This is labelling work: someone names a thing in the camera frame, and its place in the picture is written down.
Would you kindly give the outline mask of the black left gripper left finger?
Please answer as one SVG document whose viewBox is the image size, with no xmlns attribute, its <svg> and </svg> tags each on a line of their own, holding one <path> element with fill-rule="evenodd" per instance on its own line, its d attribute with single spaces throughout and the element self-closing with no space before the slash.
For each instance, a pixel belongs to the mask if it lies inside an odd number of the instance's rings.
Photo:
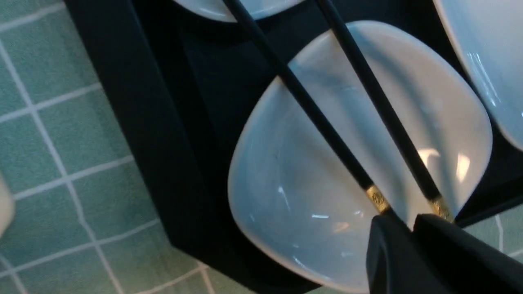
<svg viewBox="0 0 523 294">
<path fill-rule="evenodd" d="M 373 217 L 366 260 L 371 294 L 446 293 L 416 245 L 402 221 L 387 215 Z"/>
</svg>

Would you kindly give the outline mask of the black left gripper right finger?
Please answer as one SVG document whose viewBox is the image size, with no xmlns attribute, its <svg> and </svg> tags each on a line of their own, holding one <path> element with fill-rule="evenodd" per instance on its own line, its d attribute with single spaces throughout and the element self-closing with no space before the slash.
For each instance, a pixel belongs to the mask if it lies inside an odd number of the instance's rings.
<svg viewBox="0 0 523 294">
<path fill-rule="evenodd" d="M 523 268 L 457 225 L 420 214 L 413 234 L 439 281 L 453 294 L 521 294 Z"/>
</svg>

